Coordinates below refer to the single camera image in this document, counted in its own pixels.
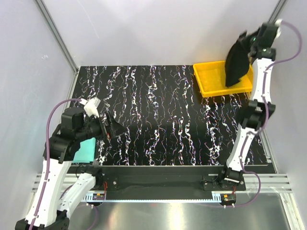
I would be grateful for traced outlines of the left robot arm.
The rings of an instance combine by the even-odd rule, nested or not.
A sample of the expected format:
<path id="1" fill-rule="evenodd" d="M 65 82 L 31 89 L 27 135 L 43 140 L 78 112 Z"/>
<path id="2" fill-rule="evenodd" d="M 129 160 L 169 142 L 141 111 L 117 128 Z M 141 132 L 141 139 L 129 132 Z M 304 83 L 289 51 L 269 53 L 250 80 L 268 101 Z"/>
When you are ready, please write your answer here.
<path id="1" fill-rule="evenodd" d="M 17 230 L 67 230 L 70 218 L 83 197 L 106 184 L 103 171 L 86 166 L 77 181 L 62 192 L 65 176 L 81 143 L 95 138 L 110 141 L 127 132 L 110 112 L 104 122 L 98 114 L 87 114 L 80 107 L 71 107 L 61 115 L 61 123 L 47 138 L 43 154 L 42 176 L 32 206 L 24 219 L 16 222 Z"/>

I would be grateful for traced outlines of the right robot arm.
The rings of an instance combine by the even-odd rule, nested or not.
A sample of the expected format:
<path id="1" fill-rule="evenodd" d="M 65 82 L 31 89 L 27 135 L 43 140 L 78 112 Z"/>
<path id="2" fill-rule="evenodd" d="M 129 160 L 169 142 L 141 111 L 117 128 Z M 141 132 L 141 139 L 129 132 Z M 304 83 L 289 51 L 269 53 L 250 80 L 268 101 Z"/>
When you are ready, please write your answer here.
<path id="1" fill-rule="evenodd" d="M 230 190 L 243 182 L 244 162 L 255 136 L 261 133 L 275 112 L 270 86 L 276 50 L 272 47 L 280 35 L 281 21 L 263 23 L 251 34 L 243 32 L 231 47 L 225 61 L 226 87 L 234 86 L 253 69 L 249 102 L 237 114 L 238 131 L 232 152 L 214 183 Z"/>

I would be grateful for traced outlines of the black t shirt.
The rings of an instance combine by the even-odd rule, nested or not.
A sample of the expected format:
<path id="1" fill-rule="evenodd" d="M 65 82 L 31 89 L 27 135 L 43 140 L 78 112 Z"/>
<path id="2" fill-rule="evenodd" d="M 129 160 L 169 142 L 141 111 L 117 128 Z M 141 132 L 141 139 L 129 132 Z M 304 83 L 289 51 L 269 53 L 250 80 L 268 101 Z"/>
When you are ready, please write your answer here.
<path id="1" fill-rule="evenodd" d="M 246 40 L 247 31 L 241 33 L 230 48 L 225 61 L 225 86 L 232 87 L 240 82 L 249 69 L 249 41 Z"/>

